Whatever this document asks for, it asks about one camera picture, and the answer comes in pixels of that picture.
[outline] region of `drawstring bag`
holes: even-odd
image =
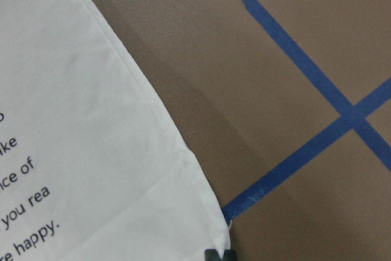
[[[0,0],[0,32],[0,260],[222,257],[215,195],[92,1]]]

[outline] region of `blue tape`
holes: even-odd
[[[241,211],[247,210],[352,128],[384,165],[391,170],[391,147],[365,119],[369,113],[372,113],[390,98],[391,79],[388,79],[354,107],[257,0],[243,0],[243,3],[284,53],[341,114],[341,118],[254,183],[245,191],[244,195],[242,194],[243,196],[239,195],[224,207],[223,212],[226,219],[229,221],[238,216]]]
[[[358,111],[362,110],[363,115],[366,117],[377,110],[390,98],[391,79],[388,79],[370,95],[360,101],[355,106],[355,109]],[[326,150],[336,140],[340,139],[350,129],[350,124],[348,124],[343,117],[340,117],[331,123],[327,128],[309,140],[300,149],[227,204],[222,209],[227,223],[277,188],[301,167],[314,159],[314,157],[319,155],[322,151]]]
[[[361,139],[391,171],[391,147],[388,143],[365,120],[365,117],[353,108],[350,101],[257,0],[243,0],[243,2],[255,20],[322,93],[328,102],[341,116],[344,116],[346,122],[351,125]]]

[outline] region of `brown surface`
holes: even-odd
[[[222,206],[338,117],[240,0],[93,1]],[[388,0],[260,1],[352,102],[389,78]],[[389,106],[370,121],[390,142]],[[390,260],[390,188],[351,131],[240,216],[232,246],[242,261]]]

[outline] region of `white fabric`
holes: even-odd
[[[0,260],[229,248],[195,156],[91,0],[0,0],[0,95]]]

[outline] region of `black object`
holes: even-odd
[[[238,258],[234,250],[225,250],[223,259],[221,260],[215,249],[208,249],[205,250],[205,261],[238,261]]]

